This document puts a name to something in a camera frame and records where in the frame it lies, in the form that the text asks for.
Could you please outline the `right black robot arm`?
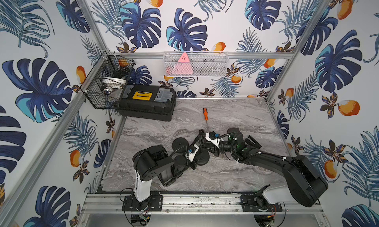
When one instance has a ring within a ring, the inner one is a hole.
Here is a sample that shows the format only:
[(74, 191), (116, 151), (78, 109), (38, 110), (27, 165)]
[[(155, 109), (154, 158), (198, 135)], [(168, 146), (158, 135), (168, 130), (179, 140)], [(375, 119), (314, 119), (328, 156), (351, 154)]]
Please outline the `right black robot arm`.
[(233, 161), (282, 176), (285, 185), (266, 185), (258, 191), (263, 203), (296, 201), (304, 207), (312, 207), (329, 187), (325, 178), (304, 155), (291, 157), (263, 151), (252, 136), (244, 138), (238, 128), (231, 128), (223, 135), (201, 132), (200, 147), (215, 155), (229, 152)]

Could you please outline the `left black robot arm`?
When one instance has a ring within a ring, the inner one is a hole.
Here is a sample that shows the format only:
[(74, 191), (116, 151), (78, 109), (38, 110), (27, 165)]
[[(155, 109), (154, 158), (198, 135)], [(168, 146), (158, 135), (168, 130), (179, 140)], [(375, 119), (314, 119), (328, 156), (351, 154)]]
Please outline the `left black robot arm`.
[(184, 155), (173, 158), (163, 145), (152, 146), (136, 153), (133, 167), (136, 174), (133, 190), (136, 200), (146, 202), (151, 196), (151, 184), (158, 177), (164, 186), (170, 186), (189, 168), (196, 168), (195, 157), (200, 147), (192, 145)]

